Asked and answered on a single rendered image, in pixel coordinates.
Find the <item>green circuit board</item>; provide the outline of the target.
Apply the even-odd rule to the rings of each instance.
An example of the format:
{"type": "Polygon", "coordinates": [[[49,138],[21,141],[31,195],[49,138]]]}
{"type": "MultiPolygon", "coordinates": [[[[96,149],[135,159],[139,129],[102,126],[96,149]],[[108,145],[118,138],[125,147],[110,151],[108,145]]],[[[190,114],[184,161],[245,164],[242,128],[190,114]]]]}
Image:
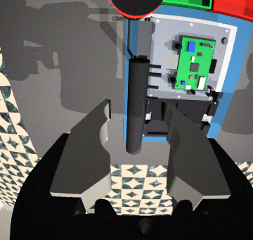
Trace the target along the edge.
{"type": "Polygon", "coordinates": [[[181,45],[174,88],[204,90],[215,42],[183,37],[181,45]]]}

